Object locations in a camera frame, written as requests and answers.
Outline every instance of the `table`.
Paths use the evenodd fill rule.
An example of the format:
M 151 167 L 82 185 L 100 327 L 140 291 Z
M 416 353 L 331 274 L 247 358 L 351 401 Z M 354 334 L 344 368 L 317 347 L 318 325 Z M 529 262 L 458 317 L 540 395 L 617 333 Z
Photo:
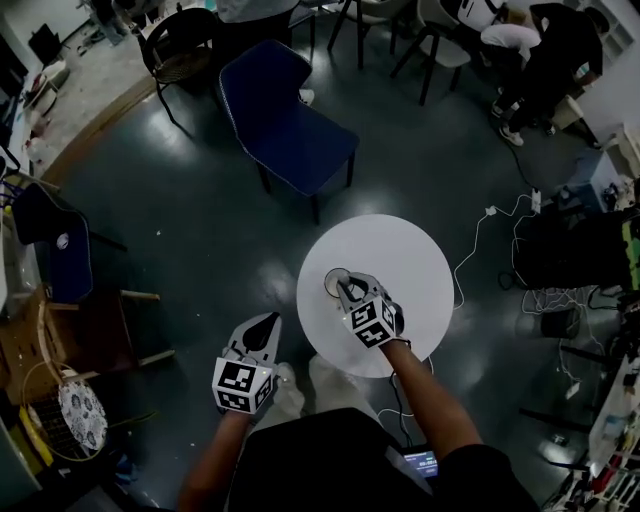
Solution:
M 600 475 L 618 446 L 617 438 L 613 439 L 605 435 L 607 418 L 609 416 L 628 418 L 640 406 L 640 378 L 636 380 L 635 395 L 625 393 L 624 390 L 624 376 L 630 371 L 629 358 L 624 356 L 607 399 L 589 432 L 589 463 L 594 477 Z
M 363 215 L 327 231 L 311 248 L 298 278 L 297 303 L 309 342 L 331 364 L 361 377 L 392 373 L 379 348 L 366 349 L 342 323 L 338 299 L 324 288 L 330 270 L 342 267 L 376 277 L 404 310 L 403 337 L 423 361 L 438 346 L 453 313 L 453 280 L 433 239 L 406 220 Z

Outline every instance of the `blue chair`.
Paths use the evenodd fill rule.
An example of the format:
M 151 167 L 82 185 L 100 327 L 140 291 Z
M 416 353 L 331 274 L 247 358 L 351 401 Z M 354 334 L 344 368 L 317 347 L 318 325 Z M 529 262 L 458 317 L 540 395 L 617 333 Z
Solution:
M 48 273 L 53 302 L 74 304 L 93 290 L 89 238 L 115 249 L 127 248 L 89 231 L 84 216 L 37 183 L 29 185 L 13 201 L 13 221 L 22 245 L 48 245 Z
M 227 64 L 220 89 L 236 137 L 256 161 L 267 193 L 268 171 L 311 199 L 319 224 L 317 193 L 347 160 L 351 186 L 359 139 L 298 99 L 310 74 L 305 59 L 269 40 Z

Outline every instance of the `white shirt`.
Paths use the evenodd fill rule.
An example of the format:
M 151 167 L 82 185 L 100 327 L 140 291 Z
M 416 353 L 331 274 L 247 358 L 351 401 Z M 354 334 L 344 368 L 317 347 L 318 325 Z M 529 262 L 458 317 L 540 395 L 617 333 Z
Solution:
M 218 15 L 224 23 L 242 23 L 270 18 L 290 11 L 300 0 L 218 0 Z
M 531 48 L 538 46 L 542 39 L 537 30 L 505 23 L 485 28 L 480 34 L 480 40 L 484 44 L 518 50 L 522 58 L 528 61 L 531 58 Z

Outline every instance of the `white wall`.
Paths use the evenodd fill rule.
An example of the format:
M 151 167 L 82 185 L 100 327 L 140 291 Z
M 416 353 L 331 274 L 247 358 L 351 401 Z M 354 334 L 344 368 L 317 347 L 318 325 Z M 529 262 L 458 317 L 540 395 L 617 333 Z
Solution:
M 76 9 L 78 3 L 78 0 L 0 0 L 0 10 L 18 41 L 29 48 L 32 33 L 45 23 L 64 41 L 87 21 L 89 15 L 84 7 Z
M 635 39 L 578 103 L 585 121 L 604 141 L 623 122 L 640 126 L 640 14 L 628 0 L 603 0 Z
M 22 62 L 24 67 L 27 68 L 29 74 L 31 74 L 32 71 L 41 68 L 42 65 L 38 61 L 38 58 L 35 56 L 35 54 L 31 51 L 31 48 L 29 48 L 25 44 L 22 44 L 18 40 L 2 13 L 0 13 L 0 35 L 13 50 L 13 53 L 16 54 L 16 57 L 20 59 L 20 62 Z

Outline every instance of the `white sneaker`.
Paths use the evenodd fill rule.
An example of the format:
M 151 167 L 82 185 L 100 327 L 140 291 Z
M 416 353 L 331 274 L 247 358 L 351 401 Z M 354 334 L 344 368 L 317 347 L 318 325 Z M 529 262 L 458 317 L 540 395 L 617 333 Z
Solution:
M 314 98 L 316 97 L 316 93 L 313 92 L 313 89 L 300 89 L 300 91 L 298 91 L 298 94 L 300 95 L 300 101 L 307 107 L 311 106 Z
M 500 119 L 504 115 L 504 110 L 502 110 L 496 103 L 497 102 L 494 101 L 491 105 L 491 115 Z
M 522 140 L 520 132 L 512 132 L 511 130 L 509 130 L 508 124 L 503 124 L 500 127 L 500 135 L 502 135 L 504 139 L 511 142 L 511 144 L 513 144 L 514 146 L 520 147 L 524 144 L 524 140 Z

